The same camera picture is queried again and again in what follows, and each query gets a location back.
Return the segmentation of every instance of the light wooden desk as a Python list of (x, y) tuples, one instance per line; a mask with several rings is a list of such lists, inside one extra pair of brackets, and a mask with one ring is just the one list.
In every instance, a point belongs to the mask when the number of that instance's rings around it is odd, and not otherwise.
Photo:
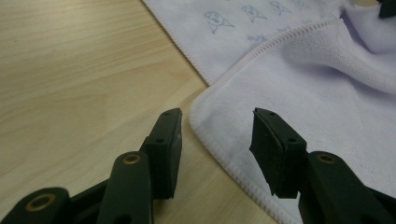
[(155, 223), (273, 223), (191, 131), (205, 88), (141, 1), (0, 1), (0, 219), (34, 190), (108, 178), (181, 107), (176, 197), (155, 203)]

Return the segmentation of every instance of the microfiber cloth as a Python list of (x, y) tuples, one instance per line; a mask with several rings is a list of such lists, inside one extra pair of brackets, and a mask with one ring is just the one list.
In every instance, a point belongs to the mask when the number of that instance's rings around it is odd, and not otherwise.
[(379, 9), (346, 2), (239, 52), (191, 106), (205, 147), (281, 223), (302, 222), (298, 199), (272, 196), (248, 150), (255, 107), (276, 112), (308, 152), (340, 156), (364, 185), (396, 197), (396, 19)]
[(144, 0), (208, 85), (260, 43), (332, 15), (339, 0)]

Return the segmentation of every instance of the wood grain surface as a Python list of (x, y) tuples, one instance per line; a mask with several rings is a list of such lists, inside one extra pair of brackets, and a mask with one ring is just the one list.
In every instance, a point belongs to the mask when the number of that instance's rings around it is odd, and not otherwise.
[(25, 195), (75, 195), (180, 107), (176, 196), (155, 223), (275, 223), (191, 131), (206, 84), (138, 0), (0, 0), (0, 219)]

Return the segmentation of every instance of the folded cloth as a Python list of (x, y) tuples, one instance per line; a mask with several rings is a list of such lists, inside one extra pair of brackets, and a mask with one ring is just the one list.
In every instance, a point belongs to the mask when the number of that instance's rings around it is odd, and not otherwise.
[(267, 39), (337, 13), (340, 1), (144, 0), (209, 85)]
[(260, 44), (191, 107), (191, 127), (237, 183), (282, 223), (301, 223), (297, 200), (270, 194), (248, 150), (255, 107), (276, 112), (307, 151), (343, 158), (364, 185), (396, 197), (396, 18), (345, 5)]

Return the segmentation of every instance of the wooden table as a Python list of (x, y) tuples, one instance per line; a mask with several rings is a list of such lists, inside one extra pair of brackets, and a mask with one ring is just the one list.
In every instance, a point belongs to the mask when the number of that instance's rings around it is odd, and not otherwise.
[(204, 89), (141, 1), (0, 1), (0, 219), (37, 189), (108, 178), (180, 107), (176, 197), (155, 203), (155, 223), (273, 223), (191, 131)]

